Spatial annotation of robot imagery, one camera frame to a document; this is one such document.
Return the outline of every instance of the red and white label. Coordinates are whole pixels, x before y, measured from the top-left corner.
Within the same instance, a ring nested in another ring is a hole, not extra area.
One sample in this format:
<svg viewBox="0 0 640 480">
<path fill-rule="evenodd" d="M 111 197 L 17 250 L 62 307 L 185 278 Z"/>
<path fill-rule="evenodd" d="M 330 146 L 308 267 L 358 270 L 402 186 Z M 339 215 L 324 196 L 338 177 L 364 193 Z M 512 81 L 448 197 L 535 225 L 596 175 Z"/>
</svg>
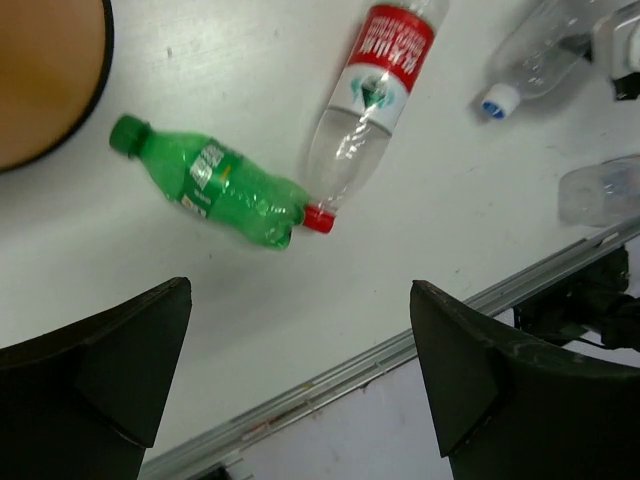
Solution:
<svg viewBox="0 0 640 480">
<path fill-rule="evenodd" d="M 329 105 L 392 133 L 434 39 L 433 29 L 408 10 L 373 7 Z"/>
</svg>

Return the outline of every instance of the brown round object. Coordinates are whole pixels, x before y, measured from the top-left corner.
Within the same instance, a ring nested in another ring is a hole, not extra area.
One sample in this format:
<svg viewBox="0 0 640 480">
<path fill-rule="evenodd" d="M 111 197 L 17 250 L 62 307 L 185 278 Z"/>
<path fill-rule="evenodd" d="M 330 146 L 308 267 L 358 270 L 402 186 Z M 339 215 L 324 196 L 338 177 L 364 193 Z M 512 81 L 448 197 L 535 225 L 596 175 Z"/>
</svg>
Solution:
<svg viewBox="0 0 640 480">
<path fill-rule="evenodd" d="M 5 0 L 0 170 L 56 148 L 95 107 L 111 66 L 109 0 Z"/>
</svg>

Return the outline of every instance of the red label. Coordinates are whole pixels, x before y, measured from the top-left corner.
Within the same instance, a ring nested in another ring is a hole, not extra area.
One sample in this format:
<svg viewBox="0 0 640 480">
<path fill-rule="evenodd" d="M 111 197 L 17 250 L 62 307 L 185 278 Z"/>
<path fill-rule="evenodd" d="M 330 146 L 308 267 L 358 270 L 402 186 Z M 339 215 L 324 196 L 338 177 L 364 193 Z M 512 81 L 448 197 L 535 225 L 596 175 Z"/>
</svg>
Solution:
<svg viewBox="0 0 640 480">
<path fill-rule="evenodd" d="M 391 5 L 369 10 L 347 65 L 364 63 L 390 71 L 411 93 L 435 33 L 420 17 Z"/>
</svg>

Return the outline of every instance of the bottle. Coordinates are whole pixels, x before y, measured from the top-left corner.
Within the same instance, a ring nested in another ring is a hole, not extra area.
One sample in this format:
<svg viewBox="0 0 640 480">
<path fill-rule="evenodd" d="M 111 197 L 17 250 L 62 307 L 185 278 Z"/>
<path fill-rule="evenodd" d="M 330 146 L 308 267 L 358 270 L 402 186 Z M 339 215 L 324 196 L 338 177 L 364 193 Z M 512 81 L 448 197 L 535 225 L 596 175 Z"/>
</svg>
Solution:
<svg viewBox="0 0 640 480">
<path fill-rule="evenodd" d="M 418 0 L 369 10 L 309 153 L 308 228 L 329 233 L 377 168 L 447 9 L 448 0 Z"/>
<path fill-rule="evenodd" d="M 285 249 L 292 228 L 304 220 L 309 196 L 302 188 L 206 135 L 159 133 L 124 115 L 109 143 L 139 158 L 169 200 L 235 227 L 258 245 Z"/>
<path fill-rule="evenodd" d="M 553 90 L 584 51 L 569 52 L 560 42 L 572 35 L 590 31 L 592 16 L 583 0 L 545 0 L 514 31 L 494 54 L 490 70 L 495 84 L 482 109 L 502 120 L 520 103 L 546 95 Z"/>
<path fill-rule="evenodd" d="M 567 173 L 560 180 L 560 219 L 608 227 L 640 215 L 640 156 Z"/>
</svg>

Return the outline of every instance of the green plastic bottle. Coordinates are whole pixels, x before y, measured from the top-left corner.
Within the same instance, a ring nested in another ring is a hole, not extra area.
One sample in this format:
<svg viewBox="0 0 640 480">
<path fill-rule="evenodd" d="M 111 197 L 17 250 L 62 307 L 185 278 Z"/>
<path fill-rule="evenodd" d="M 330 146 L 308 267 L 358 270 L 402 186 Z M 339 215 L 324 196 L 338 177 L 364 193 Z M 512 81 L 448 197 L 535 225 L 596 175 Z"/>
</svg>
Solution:
<svg viewBox="0 0 640 480">
<path fill-rule="evenodd" d="M 155 132 L 130 115 L 118 120 L 109 143 L 139 158 L 169 200 L 202 217 L 231 225 L 250 241 L 283 250 L 305 218 L 308 194 L 269 175 L 206 135 Z"/>
</svg>

